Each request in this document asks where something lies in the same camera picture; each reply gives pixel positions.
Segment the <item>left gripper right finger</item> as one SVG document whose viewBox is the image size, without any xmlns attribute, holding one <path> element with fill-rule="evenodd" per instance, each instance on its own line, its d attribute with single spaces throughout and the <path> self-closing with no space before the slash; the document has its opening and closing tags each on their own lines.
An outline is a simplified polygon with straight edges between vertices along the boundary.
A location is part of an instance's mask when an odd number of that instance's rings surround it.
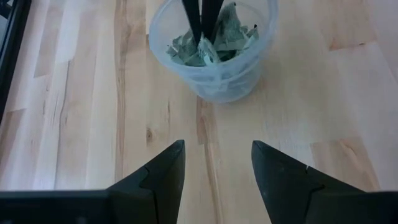
<svg viewBox="0 0 398 224">
<path fill-rule="evenodd" d="M 251 159 L 272 224 L 304 224 L 311 195 L 315 192 L 362 192 L 262 141 L 252 142 Z"/>
</svg>

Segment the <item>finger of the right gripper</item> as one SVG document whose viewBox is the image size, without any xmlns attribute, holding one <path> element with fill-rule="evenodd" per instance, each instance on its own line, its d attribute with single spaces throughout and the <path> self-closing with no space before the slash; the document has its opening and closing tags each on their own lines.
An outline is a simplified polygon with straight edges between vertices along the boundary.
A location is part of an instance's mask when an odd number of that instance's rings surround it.
<svg viewBox="0 0 398 224">
<path fill-rule="evenodd" d="M 201 20 L 200 20 L 200 8 L 198 0 L 182 0 L 190 28 L 192 30 L 193 38 L 195 43 L 200 42 L 201 37 Z"/>
<path fill-rule="evenodd" d="M 202 0 L 201 28 L 208 40 L 213 40 L 215 25 L 224 0 Z"/>
</svg>

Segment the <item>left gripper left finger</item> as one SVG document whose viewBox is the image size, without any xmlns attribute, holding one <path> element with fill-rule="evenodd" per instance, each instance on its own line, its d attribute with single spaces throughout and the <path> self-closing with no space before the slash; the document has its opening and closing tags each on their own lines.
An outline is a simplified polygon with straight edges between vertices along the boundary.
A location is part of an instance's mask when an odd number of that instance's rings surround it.
<svg viewBox="0 0 398 224">
<path fill-rule="evenodd" d="M 177 140 L 107 188 L 111 224 L 177 224 L 185 180 L 185 141 Z"/>
</svg>

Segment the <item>green white sweetener packet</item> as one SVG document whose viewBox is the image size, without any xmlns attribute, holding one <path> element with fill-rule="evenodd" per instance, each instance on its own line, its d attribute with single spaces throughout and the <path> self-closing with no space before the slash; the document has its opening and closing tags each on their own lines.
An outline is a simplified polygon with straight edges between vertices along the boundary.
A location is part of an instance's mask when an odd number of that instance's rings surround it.
<svg viewBox="0 0 398 224">
<path fill-rule="evenodd" d="M 202 33 L 200 37 L 198 53 L 206 66 L 221 63 L 221 59 L 218 56 L 217 51 L 213 44 L 204 36 L 204 33 Z"/>
<path fill-rule="evenodd" d="M 191 30 L 184 35 L 180 35 L 172 41 L 166 53 L 171 60 L 177 64 L 187 66 L 202 65 L 201 58 L 198 55 L 198 49 L 195 45 L 195 39 Z"/>
<path fill-rule="evenodd" d="M 235 2 L 231 2 L 222 8 L 217 25 L 218 29 L 214 42 L 216 51 L 242 50 L 244 48 L 248 37 L 241 28 Z"/>
</svg>

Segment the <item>clear plastic cup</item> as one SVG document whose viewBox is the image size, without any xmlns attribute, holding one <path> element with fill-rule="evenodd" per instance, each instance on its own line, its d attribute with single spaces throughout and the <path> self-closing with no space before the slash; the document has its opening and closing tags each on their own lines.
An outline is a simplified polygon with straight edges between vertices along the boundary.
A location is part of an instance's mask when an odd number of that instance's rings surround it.
<svg viewBox="0 0 398 224">
<path fill-rule="evenodd" d="M 278 0 L 224 0 L 220 12 L 231 2 L 236 3 L 248 40 L 242 50 L 217 51 L 221 63 L 215 65 L 206 66 L 202 59 L 200 66 L 181 65 L 166 53 L 175 38 L 191 30 L 182 0 L 165 0 L 149 28 L 149 47 L 157 60 L 178 74 L 199 97 L 215 103 L 235 101 L 251 92 L 261 74 L 259 61 L 277 26 Z M 209 40 L 213 46 L 217 29 L 216 22 L 213 40 Z"/>
</svg>

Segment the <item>black aluminium table frame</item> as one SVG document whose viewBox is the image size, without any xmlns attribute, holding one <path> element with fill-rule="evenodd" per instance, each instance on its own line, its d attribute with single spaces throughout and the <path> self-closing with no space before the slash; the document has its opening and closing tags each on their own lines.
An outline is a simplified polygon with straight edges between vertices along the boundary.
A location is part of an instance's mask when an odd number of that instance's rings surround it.
<svg viewBox="0 0 398 224">
<path fill-rule="evenodd" d="M 0 124 L 32 0 L 0 0 Z"/>
</svg>

